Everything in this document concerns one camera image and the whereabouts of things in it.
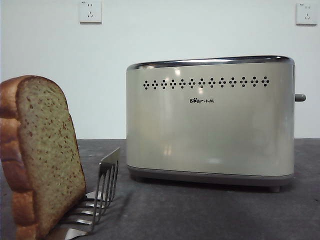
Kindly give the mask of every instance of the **white wall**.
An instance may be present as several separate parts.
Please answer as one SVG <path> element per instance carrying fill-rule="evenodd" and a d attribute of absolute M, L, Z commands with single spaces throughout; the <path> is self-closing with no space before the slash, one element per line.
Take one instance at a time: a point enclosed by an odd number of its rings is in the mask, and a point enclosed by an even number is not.
<path fill-rule="evenodd" d="M 1 1 L 1 80 L 57 82 L 79 139 L 126 137 L 130 64 L 264 54 L 295 60 L 295 137 L 320 138 L 320 27 L 295 25 L 295 0 L 103 0 L 102 25 L 79 1 Z"/>

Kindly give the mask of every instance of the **bread crust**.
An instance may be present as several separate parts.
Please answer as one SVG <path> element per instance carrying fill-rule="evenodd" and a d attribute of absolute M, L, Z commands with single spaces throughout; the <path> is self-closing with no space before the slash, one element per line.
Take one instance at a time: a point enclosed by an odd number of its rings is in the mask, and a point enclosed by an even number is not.
<path fill-rule="evenodd" d="M 48 81 L 58 86 L 56 83 L 47 78 L 35 75 L 25 75 L 12 78 L 0 84 L 0 158 L 4 175 L 13 191 L 12 213 L 14 221 L 17 225 L 17 240 L 35 240 L 43 238 L 47 234 L 47 232 L 40 233 L 39 231 L 37 210 L 35 209 L 36 196 L 28 177 L 27 168 L 24 164 L 24 153 L 20 146 L 19 137 L 19 127 L 21 123 L 18 113 L 19 106 L 17 105 L 16 101 L 19 95 L 19 85 L 23 81 L 28 81 L 33 78 Z M 78 143 L 75 134 L 74 140 L 78 149 Z M 85 194 L 85 192 L 86 184 L 84 183 L 83 194 Z M 74 201 L 65 209 L 65 212 L 76 203 L 77 201 Z M 62 216 L 60 216 L 58 219 L 55 219 L 55 224 L 58 223 L 61 217 Z"/>

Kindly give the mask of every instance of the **toast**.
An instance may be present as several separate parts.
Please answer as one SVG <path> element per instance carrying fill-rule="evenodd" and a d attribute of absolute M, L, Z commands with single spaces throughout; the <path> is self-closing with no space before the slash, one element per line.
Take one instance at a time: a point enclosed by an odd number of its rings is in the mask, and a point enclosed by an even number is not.
<path fill-rule="evenodd" d="M 0 84 L 0 158 L 16 239 L 44 238 L 86 193 L 66 97 L 53 81 L 26 75 Z"/>

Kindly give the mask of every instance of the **toaster lever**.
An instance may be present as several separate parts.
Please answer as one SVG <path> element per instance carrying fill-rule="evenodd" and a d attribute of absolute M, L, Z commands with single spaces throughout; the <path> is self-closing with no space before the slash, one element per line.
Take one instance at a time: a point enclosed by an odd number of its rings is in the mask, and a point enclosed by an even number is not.
<path fill-rule="evenodd" d="M 295 94 L 294 101 L 295 102 L 304 102 L 306 100 L 306 95 L 304 94 Z"/>

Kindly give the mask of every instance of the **toaster top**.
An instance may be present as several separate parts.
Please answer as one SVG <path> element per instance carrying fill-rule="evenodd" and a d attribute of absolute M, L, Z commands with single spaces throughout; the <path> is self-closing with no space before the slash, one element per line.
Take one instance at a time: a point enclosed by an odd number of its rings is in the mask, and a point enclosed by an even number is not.
<path fill-rule="evenodd" d="M 198 65 L 219 65 L 219 64 L 249 64 L 249 63 L 287 63 L 294 65 L 292 58 L 276 55 L 261 55 L 261 56 L 232 56 L 218 58 L 202 58 L 202 59 L 187 59 L 187 60 L 168 60 L 168 61 L 152 61 L 132 64 L 128 70 L 135 69 L 155 69 L 169 67 L 185 67 Z"/>

